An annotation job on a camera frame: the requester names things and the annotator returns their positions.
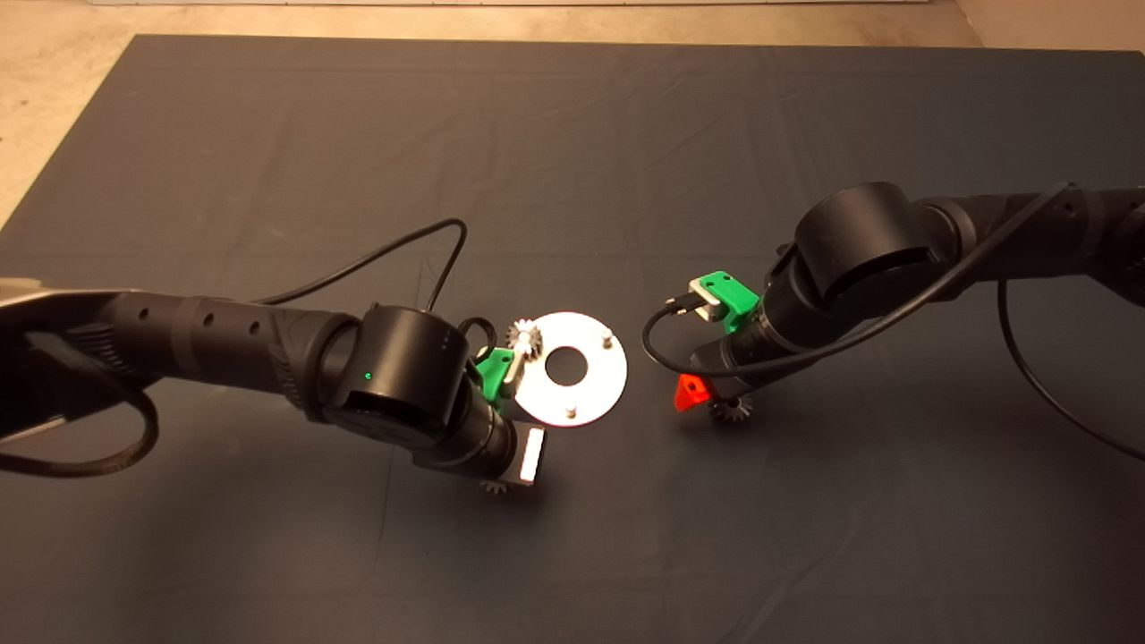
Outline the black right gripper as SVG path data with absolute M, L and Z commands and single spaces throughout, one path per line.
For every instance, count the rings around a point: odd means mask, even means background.
M 716 341 L 704 343 L 692 352 L 690 366 L 700 369 L 737 370 L 749 364 L 789 355 L 785 345 L 774 341 L 769 335 L 768 315 L 765 311 L 758 311 L 756 317 L 748 325 L 741 325 L 735 333 L 727 333 Z M 733 377 L 679 374 L 674 391 L 676 413 L 690 411 L 698 406 L 709 405 L 712 394 L 748 394 L 789 376 L 790 369 Z

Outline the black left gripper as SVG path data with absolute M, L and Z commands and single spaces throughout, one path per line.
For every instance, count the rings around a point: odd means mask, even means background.
M 499 481 L 518 464 L 518 484 L 531 487 L 539 479 L 547 448 L 547 429 L 518 429 L 489 405 L 455 409 L 445 437 L 412 453 L 412 463 L 425 470 L 466 479 Z

